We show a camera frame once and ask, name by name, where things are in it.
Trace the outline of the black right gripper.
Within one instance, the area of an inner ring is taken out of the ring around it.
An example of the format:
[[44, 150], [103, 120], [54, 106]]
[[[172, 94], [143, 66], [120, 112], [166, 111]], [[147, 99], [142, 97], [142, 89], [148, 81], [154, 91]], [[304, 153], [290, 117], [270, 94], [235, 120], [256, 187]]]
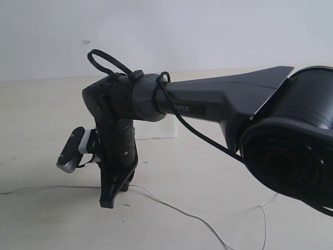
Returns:
[[137, 163], [134, 123], [129, 119], [97, 122], [96, 129], [103, 152], [99, 203], [102, 208], [113, 208], [117, 194], [126, 192], [134, 177], [133, 166]]

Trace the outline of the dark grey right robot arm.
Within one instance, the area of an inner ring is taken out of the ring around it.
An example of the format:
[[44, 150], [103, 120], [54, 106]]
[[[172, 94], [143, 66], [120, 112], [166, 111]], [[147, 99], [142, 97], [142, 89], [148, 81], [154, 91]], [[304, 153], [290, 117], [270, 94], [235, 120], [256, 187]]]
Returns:
[[86, 87], [106, 155], [125, 122], [167, 114], [221, 126], [226, 152], [267, 188], [332, 210], [332, 67], [278, 66], [234, 76], [171, 82], [167, 73], [105, 77]]

